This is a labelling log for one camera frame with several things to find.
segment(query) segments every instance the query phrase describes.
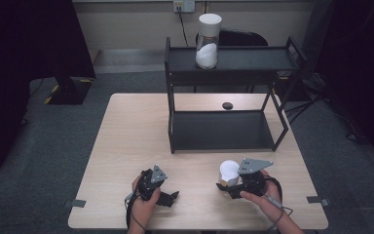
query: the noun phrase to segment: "clear container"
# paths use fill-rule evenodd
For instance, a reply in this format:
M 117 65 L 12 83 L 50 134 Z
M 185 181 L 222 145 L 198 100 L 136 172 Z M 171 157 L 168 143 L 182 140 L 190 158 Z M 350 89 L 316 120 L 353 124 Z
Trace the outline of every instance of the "clear container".
M 204 14 L 200 18 L 200 31 L 197 38 L 196 63 L 204 69 L 217 64 L 218 34 L 221 17 L 216 14 Z
M 199 32 L 197 40 L 196 63 L 204 69 L 213 68 L 217 64 L 218 35 L 204 36 Z

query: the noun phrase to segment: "wooden table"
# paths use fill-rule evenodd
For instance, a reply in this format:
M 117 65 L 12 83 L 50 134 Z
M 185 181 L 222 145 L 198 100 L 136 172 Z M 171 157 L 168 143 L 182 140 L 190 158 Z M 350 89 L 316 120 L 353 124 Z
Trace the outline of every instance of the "wooden table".
M 230 101 L 235 109 L 249 109 L 263 102 L 257 94 L 176 94 L 178 109 L 222 110 Z M 280 119 L 271 101 L 266 118 L 273 137 L 281 132 Z M 160 166 L 168 175 L 162 191 L 180 191 L 171 208 L 156 207 L 150 230 L 266 230 L 271 222 L 258 207 L 244 199 L 233 200 L 215 185 L 219 166 L 228 159 L 270 160 L 266 171 L 283 190 L 283 205 L 302 229 L 325 229 L 327 218 L 300 150 L 290 130 L 276 152 L 176 152 L 168 141 L 167 94 L 113 95 L 105 112 L 76 199 L 87 201 L 73 208 L 69 226 L 79 229 L 127 229 L 124 199 L 131 183 L 143 170 Z

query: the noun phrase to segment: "black chair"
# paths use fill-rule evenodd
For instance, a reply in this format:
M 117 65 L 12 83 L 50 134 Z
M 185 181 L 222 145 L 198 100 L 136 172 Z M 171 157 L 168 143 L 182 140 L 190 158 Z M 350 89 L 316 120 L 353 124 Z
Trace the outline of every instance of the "black chair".
M 218 36 L 218 46 L 268 46 L 266 39 L 257 33 L 241 31 L 236 29 L 221 28 Z M 248 93 L 254 92 L 254 87 L 246 87 Z M 197 86 L 194 87 L 194 93 L 197 92 Z

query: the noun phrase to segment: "white cup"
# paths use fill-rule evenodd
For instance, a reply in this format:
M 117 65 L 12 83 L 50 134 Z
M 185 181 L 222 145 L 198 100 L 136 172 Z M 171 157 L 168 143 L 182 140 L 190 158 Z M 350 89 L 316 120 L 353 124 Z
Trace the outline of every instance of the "white cup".
M 240 165 L 233 160 L 226 160 L 220 165 L 220 183 L 231 187 L 239 183 Z

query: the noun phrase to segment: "electrical outlet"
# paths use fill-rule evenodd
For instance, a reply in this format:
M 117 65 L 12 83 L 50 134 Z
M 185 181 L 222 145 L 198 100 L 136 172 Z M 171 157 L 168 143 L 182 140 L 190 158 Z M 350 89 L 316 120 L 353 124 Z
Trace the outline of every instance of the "electrical outlet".
M 183 6 L 183 12 L 195 12 L 196 9 L 196 3 L 194 0 L 184 0 L 184 6 Z
M 172 2 L 172 10 L 177 11 L 177 7 L 181 9 L 183 13 L 194 13 L 196 8 L 195 0 L 180 0 Z

